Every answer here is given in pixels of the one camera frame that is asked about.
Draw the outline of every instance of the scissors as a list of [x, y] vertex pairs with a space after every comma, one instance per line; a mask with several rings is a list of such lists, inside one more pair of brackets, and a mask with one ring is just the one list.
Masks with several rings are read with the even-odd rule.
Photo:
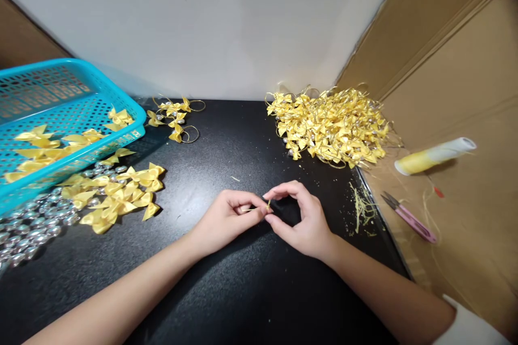
[[384, 191], [385, 195], [388, 197], [381, 196], [385, 202], [397, 213], [401, 216], [403, 220], [407, 222], [410, 227], [416, 231], [416, 233], [429, 241], [432, 244], [437, 242], [437, 239], [432, 231], [430, 231], [427, 227], [425, 227], [419, 220], [417, 220], [412, 213], [410, 213], [403, 205], [399, 203], [397, 199], [392, 197], [389, 193]]

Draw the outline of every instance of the white sleeve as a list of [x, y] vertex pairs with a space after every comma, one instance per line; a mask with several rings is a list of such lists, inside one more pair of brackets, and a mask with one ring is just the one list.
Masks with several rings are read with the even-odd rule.
[[434, 342], [434, 345], [511, 345], [503, 335], [482, 318], [455, 302], [448, 295], [443, 295], [442, 298], [457, 310], [457, 314], [453, 324]]

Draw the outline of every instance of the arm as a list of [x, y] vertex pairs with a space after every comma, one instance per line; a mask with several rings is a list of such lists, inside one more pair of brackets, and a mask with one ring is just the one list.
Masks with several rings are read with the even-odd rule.
[[452, 325], [455, 309], [331, 233], [317, 197], [297, 181], [263, 197], [297, 199], [302, 221], [293, 228], [278, 217], [266, 221], [293, 248], [330, 266], [403, 344], [430, 344]]
[[[257, 209], [246, 212], [251, 205]], [[122, 344], [196, 262], [226, 246], [256, 225], [266, 213], [265, 202], [252, 193], [221, 192], [188, 234], [63, 315], [25, 344]]]

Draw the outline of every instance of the pile of yellow bows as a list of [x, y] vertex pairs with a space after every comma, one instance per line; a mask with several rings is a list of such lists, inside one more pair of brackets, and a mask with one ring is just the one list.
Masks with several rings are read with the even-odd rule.
[[169, 136], [171, 140], [174, 140], [177, 143], [182, 142], [182, 133], [184, 132], [185, 128], [182, 128], [180, 124], [183, 124], [185, 122], [184, 117], [187, 115], [186, 112], [201, 112], [203, 109], [205, 109], [205, 106], [203, 109], [199, 111], [195, 111], [191, 109], [190, 103], [194, 101], [189, 101], [185, 97], [182, 97], [183, 103], [173, 103], [172, 101], [168, 100], [165, 103], [156, 104], [158, 106], [157, 113], [153, 111], [147, 111], [147, 115], [149, 116], [148, 125], [152, 127], [158, 127], [160, 125], [165, 125], [166, 123], [162, 122], [164, 119], [172, 119], [170, 123], [167, 125], [173, 129], [173, 132]]
[[29, 160], [21, 163], [17, 167], [18, 171], [8, 172], [4, 175], [8, 183], [17, 181], [107, 136], [90, 128], [81, 135], [63, 137], [61, 140], [67, 141], [69, 145], [59, 148], [62, 145], [61, 140], [50, 140], [54, 133], [45, 133], [46, 127], [46, 125], [41, 125], [34, 128], [31, 132], [24, 132], [15, 137], [15, 140], [28, 142], [37, 148], [13, 150]]
[[125, 109], [117, 113], [115, 108], [112, 108], [108, 113], [108, 118], [112, 119], [113, 122], [111, 124], [104, 124], [104, 126], [114, 132], [117, 132], [135, 122]]
[[353, 168], [369, 167], [364, 160], [376, 163], [385, 156], [380, 144], [389, 124], [381, 116], [379, 104], [366, 94], [349, 89], [310, 98], [303, 92], [294, 100], [291, 94], [272, 95], [268, 115], [277, 116], [278, 135], [286, 133], [286, 148], [294, 160], [307, 149], [311, 157], [333, 167]]
[[[106, 159], [105, 164], [112, 164], [114, 157], [134, 154], [124, 148], [117, 150], [118, 155]], [[153, 203], [153, 193], [163, 188], [159, 176], [165, 171], [163, 167], [149, 164], [149, 168], [135, 171], [130, 167], [125, 173], [117, 176], [118, 180], [127, 180], [127, 183], [111, 182], [107, 176], [95, 179], [85, 178], [74, 174], [59, 184], [63, 186], [64, 199], [72, 199], [77, 209], [87, 207], [90, 199], [98, 193], [98, 187], [104, 188], [106, 198], [100, 204], [90, 206], [94, 209], [84, 216], [80, 223], [90, 225], [97, 234], [103, 234], [115, 224], [119, 216], [123, 216], [137, 208], [146, 207], [142, 221], [153, 217], [160, 207]]]

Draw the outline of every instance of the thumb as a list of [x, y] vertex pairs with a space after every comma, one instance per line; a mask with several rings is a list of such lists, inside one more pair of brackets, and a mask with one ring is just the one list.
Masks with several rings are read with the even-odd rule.
[[291, 226], [284, 223], [280, 218], [273, 214], [269, 214], [264, 218], [274, 230], [275, 234], [282, 238], [289, 245], [293, 246], [295, 242], [295, 231]]
[[239, 233], [243, 233], [245, 230], [257, 225], [264, 218], [266, 213], [266, 207], [262, 206], [238, 216], [236, 218], [236, 224], [239, 229]]

